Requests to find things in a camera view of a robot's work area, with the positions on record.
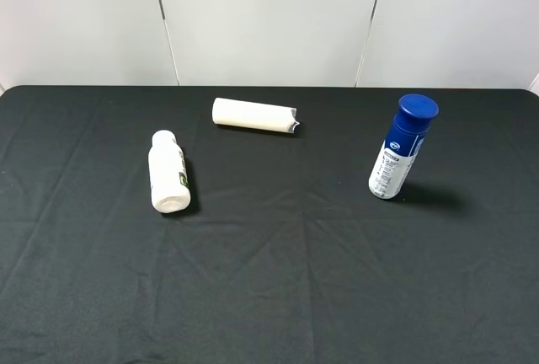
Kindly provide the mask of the blue and white bottle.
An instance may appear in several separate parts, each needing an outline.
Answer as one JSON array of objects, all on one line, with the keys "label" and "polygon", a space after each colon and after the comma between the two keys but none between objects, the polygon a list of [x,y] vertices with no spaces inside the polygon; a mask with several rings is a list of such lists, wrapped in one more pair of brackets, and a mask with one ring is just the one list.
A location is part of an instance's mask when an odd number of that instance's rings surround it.
[{"label": "blue and white bottle", "polygon": [[438,104],[422,94],[406,94],[398,101],[368,180],[374,196],[389,200],[399,193],[438,113]]}]

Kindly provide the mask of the white paper roll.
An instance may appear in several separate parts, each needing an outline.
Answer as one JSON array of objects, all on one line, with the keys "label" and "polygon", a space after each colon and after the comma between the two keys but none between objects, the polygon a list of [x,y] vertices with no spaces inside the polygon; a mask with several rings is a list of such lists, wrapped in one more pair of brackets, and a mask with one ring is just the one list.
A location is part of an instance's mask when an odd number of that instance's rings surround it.
[{"label": "white paper roll", "polygon": [[211,117],[216,125],[293,134],[300,125],[296,108],[215,98]]}]

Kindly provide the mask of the black tablecloth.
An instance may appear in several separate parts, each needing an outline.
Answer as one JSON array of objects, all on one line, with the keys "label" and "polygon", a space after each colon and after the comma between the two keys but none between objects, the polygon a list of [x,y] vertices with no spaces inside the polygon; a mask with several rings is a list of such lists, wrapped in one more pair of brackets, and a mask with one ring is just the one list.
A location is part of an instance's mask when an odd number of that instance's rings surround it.
[{"label": "black tablecloth", "polygon": [[[537,362],[538,98],[428,95],[440,113],[382,201],[367,180],[399,89],[9,89],[2,362]],[[300,125],[216,125],[215,98]],[[169,214],[161,130],[191,194]]]}]

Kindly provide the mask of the white bottle with green label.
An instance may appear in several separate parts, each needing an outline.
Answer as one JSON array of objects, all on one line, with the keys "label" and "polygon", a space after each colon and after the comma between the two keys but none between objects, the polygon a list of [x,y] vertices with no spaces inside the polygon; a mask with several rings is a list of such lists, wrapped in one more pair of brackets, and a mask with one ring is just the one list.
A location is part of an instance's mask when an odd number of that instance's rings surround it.
[{"label": "white bottle with green label", "polygon": [[186,163],[171,131],[153,134],[148,169],[154,209],[164,214],[185,210],[191,201]]}]

